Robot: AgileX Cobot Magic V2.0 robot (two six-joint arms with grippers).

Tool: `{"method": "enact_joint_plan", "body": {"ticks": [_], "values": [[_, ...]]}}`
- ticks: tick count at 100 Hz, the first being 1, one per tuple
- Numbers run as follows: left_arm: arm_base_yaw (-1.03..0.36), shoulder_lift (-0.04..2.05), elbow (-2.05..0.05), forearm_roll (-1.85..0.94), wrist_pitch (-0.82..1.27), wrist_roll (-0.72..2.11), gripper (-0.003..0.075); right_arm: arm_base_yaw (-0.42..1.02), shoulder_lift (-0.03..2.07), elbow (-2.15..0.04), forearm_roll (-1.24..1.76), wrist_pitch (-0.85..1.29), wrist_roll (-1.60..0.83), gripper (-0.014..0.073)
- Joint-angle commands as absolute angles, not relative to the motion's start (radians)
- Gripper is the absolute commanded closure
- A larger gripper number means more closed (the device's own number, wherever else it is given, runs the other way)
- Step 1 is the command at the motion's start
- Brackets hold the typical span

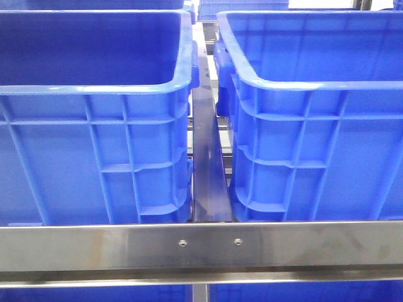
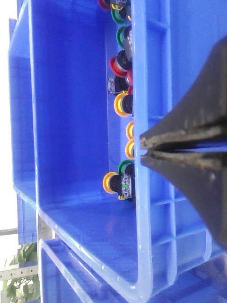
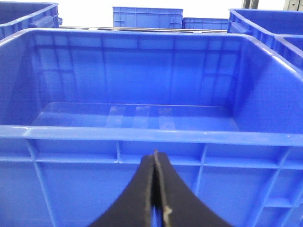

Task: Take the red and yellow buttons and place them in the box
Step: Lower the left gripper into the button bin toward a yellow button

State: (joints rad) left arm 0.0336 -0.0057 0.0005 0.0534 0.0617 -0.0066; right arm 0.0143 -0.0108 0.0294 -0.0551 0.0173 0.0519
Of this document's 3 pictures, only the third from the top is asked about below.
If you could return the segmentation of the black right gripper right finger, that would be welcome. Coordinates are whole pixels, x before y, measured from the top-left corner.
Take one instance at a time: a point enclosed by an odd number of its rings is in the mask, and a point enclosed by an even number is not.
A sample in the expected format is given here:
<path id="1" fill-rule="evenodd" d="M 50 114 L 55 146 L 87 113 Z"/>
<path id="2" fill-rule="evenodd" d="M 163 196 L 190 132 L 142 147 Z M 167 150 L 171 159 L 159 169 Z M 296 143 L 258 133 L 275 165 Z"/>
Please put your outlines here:
<path id="1" fill-rule="evenodd" d="M 159 227 L 230 227 L 189 189 L 168 156 L 154 151 L 153 199 Z"/>

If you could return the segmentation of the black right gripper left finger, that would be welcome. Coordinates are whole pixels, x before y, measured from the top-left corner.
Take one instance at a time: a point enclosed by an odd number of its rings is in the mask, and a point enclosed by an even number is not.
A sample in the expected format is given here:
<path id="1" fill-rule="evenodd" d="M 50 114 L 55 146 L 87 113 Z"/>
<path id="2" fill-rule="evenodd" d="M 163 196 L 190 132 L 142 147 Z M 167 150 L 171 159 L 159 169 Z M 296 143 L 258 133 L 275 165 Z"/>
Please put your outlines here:
<path id="1" fill-rule="evenodd" d="M 153 155 L 143 156 L 124 191 L 90 227 L 150 227 L 152 223 Z"/>

